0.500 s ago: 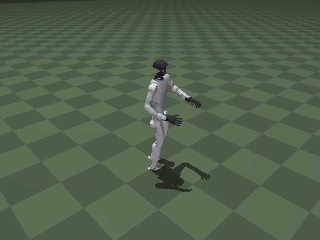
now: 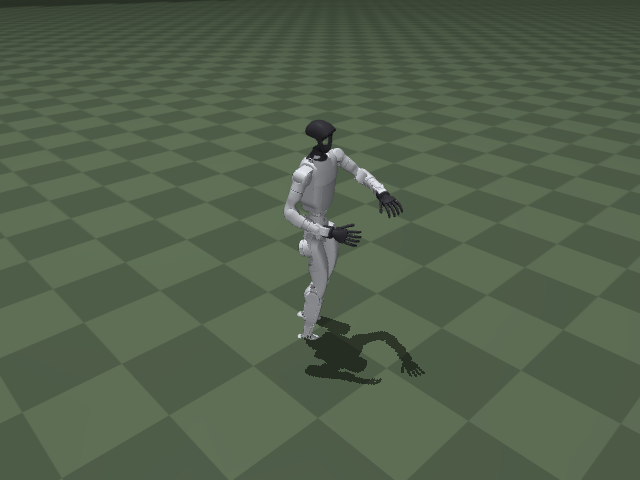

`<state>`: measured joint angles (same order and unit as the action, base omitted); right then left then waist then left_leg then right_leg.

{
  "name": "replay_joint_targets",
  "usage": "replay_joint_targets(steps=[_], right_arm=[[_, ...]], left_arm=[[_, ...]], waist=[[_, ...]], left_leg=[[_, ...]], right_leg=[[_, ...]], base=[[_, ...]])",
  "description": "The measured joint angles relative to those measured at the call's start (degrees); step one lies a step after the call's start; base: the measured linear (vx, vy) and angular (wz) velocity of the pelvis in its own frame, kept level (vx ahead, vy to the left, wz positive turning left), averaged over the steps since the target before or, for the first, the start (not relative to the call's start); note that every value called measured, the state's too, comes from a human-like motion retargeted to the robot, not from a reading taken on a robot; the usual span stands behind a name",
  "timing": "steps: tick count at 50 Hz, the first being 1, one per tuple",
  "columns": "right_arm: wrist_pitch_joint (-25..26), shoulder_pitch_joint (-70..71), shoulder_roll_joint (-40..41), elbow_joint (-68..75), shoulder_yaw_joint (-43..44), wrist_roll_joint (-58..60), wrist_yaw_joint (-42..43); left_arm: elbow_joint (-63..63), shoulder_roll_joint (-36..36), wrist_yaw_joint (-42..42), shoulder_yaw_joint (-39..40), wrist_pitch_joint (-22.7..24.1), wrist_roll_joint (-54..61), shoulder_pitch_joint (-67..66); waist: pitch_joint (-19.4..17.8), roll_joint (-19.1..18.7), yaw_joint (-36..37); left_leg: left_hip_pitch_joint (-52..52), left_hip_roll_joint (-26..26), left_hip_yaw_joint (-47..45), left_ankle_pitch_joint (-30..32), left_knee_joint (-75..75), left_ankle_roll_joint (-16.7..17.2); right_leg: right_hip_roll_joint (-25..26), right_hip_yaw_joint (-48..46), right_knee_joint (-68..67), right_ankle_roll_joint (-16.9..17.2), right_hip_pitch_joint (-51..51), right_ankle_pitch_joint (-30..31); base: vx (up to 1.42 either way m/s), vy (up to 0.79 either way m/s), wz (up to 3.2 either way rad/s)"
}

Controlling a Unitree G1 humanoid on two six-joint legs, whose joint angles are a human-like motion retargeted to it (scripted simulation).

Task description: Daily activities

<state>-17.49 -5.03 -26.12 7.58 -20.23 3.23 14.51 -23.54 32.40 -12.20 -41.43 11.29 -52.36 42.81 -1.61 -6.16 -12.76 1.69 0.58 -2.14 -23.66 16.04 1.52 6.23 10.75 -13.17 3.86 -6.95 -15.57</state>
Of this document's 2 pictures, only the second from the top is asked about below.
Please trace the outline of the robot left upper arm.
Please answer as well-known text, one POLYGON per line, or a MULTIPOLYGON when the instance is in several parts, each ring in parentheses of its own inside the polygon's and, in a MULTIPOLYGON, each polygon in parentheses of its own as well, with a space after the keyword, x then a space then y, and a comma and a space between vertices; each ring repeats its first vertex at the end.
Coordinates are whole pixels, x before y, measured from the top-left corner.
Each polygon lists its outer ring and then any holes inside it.
POLYGON ((367 177, 367 174, 364 171, 362 171, 361 168, 359 168, 353 160, 351 160, 347 155, 345 155, 342 149, 334 148, 330 151, 336 155, 337 165, 339 167, 353 174, 354 175, 353 179, 356 180, 358 183, 364 184, 364 179, 365 177, 367 177))

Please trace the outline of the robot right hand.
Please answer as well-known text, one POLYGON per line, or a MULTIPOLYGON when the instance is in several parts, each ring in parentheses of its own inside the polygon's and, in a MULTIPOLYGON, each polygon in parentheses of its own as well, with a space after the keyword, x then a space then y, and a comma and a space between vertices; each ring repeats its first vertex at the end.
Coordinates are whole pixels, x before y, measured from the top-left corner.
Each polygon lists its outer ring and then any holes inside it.
POLYGON ((352 231, 352 230, 345 229, 345 228, 353 227, 353 226, 355 226, 355 224, 348 224, 348 225, 344 225, 342 227, 337 227, 335 229, 332 226, 323 225, 323 227, 329 228, 330 230, 329 230, 328 237, 325 237, 325 236, 322 236, 322 237, 329 238, 329 239, 334 238, 339 243, 344 243, 346 245, 349 245, 349 246, 352 246, 352 247, 356 247, 357 246, 356 244, 351 244, 349 242, 345 242, 345 240, 350 241, 350 242, 355 242, 355 243, 359 243, 360 242, 359 240, 353 240, 353 239, 347 238, 347 237, 351 237, 351 238, 361 238, 362 237, 362 236, 356 236, 356 235, 348 234, 348 233, 355 233, 355 234, 356 233, 361 233, 361 231, 352 231))

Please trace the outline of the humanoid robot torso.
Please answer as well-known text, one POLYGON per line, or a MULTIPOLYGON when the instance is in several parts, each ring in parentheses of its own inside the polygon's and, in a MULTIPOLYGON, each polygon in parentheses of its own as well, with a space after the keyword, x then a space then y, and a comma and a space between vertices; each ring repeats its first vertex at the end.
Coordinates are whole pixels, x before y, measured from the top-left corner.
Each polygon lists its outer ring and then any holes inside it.
MULTIPOLYGON (((313 159, 309 158, 311 160, 306 159, 306 156, 299 165, 299 168, 307 165, 313 169, 311 183, 305 188, 300 200, 302 208, 310 211, 308 215, 309 219, 322 226, 329 226, 325 213, 327 213, 327 209, 332 204, 337 177, 337 157, 331 151, 326 154, 328 158, 325 161, 313 160, 319 159, 321 156, 314 155, 313 159)), ((311 233, 304 229, 303 232, 304 239, 307 233, 311 233)), ((316 236, 316 239, 320 241, 324 240, 324 238, 325 237, 320 235, 316 236)))

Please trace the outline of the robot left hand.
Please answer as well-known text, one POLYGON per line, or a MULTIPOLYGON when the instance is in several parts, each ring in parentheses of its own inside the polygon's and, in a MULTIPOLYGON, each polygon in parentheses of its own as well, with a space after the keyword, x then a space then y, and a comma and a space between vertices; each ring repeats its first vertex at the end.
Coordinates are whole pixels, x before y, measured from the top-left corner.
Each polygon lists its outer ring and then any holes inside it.
POLYGON ((379 203, 379 211, 380 211, 380 214, 382 213, 382 205, 386 208, 387 213, 388 213, 388 217, 389 217, 389 218, 390 218, 391 216, 390 216, 390 211, 389 211, 388 206, 390 207, 390 209, 391 209, 391 211, 392 211, 392 213, 393 213, 393 216, 394 216, 394 217, 396 217, 396 215, 395 215, 395 211, 394 211, 393 206, 395 207, 395 209, 396 209, 396 211, 397 211, 397 214, 398 214, 398 215, 399 215, 400 213, 399 213, 399 209, 398 209, 397 205, 399 206, 399 208, 400 208, 401 212, 403 213, 403 209, 402 209, 401 204, 396 200, 396 198, 394 198, 393 196, 390 196, 390 194, 387 192, 387 190, 386 190, 386 191, 381 192, 380 194, 378 194, 378 193, 376 192, 376 197, 377 197, 377 199, 380 201, 380 203, 379 203), (395 203, 396 203, 397 205, 396 205, 395 203), (392 206, 392 205, 393 205, 393 206, 392 206))

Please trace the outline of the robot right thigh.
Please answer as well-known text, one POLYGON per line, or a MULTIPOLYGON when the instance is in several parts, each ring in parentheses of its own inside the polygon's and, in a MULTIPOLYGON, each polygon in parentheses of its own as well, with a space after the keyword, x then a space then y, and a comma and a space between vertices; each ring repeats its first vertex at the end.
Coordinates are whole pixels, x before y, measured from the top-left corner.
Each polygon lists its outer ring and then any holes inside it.
POLYGON ((324 246, 320 240, 316 239, 315 235, 307 233, 305 239, 299 243, 299 252, 301 256, 310 257, 308 270, 313 283, 305 289, 304 298, 308 292, 316 292, 321 300, 327 287, 329 273, 324 246))

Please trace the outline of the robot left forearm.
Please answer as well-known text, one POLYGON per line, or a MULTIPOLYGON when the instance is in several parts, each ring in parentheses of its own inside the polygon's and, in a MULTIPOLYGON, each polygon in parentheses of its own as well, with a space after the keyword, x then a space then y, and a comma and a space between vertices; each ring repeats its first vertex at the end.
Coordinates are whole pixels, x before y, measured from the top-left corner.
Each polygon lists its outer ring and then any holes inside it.
POLYGON ((381 184, 379 181, 377 181, 377 179, 370 174, 367 170, 361 168, 362 171, 364 171, 367 174, 367 177, 365 177, 364 179, 364 185, 369 188, 371 191, 373 191, 373 194, 376 195, 376 192, 378 194, 380 194, 383 191, 386 191, 386 189, 384 188, 384 185, 381 184))

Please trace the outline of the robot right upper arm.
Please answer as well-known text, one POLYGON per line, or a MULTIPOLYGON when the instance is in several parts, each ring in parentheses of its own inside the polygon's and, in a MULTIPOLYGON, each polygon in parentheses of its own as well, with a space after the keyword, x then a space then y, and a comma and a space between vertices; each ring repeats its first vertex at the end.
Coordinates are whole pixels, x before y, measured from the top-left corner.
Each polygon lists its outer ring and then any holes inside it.
POLYGON ((301 200, 305 188, 311 183, 312 173, 313 169, 307 165, 303 165, 293 173, 292 185, 284 207, 284 216, 288 209, 294 209, 300 214, 296 204, 301 200))

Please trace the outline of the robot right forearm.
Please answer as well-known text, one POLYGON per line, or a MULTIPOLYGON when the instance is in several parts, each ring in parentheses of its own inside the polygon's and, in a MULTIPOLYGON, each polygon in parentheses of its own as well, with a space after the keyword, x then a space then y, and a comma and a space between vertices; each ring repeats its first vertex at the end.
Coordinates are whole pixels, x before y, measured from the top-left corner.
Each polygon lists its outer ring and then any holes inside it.
POLYGON ((323 227, 319 223, 314 223, 313 220, 307 218, 306 215, 300 215, 294 209, 288 209, 285 213, 286 218, 299 229, 304 229, 307 232, 311 232, 312 235, 320 235, 328 237, 329 228, 323 227))

